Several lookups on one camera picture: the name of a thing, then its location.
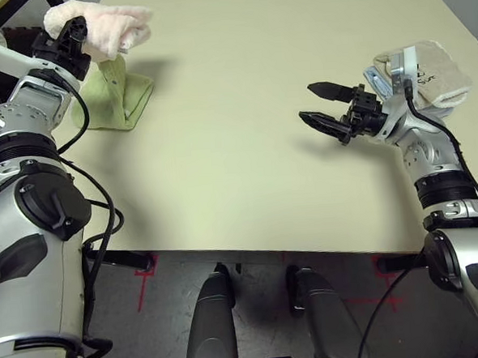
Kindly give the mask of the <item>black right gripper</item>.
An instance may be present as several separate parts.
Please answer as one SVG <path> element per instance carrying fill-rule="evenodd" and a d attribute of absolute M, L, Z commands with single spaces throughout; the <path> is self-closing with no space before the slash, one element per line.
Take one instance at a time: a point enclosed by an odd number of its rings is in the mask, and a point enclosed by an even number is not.
<path fill-rule="evenodd" d="M 376 136 L 386 122 L 387 114 L 382 111 L 382 103 L 377 100 L 377 95 L 365 91 L 364 84 L 345 87 L 322 82 L 310 83 L 307 88 L 320 99 L 350 103 L 348 111 L 341 117 L 342 121 L 325 113 L 298 113 L 307 126 L 338 139 L 344 145 L 358 135 Z"/>

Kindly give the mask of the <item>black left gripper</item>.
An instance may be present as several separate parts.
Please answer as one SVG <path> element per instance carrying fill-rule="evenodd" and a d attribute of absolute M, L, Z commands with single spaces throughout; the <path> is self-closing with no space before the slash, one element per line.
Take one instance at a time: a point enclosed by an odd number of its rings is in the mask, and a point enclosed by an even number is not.
<path fill-rule="evenodd" d="M 32 43 L 32 56 L 50 61 L 77 80 L 84 80 L 91 62 L 82 51 L 87 32 L 87 21 L 83 16 L 69 19 L 55 40 L 47 32 L 40 32 Z"/>

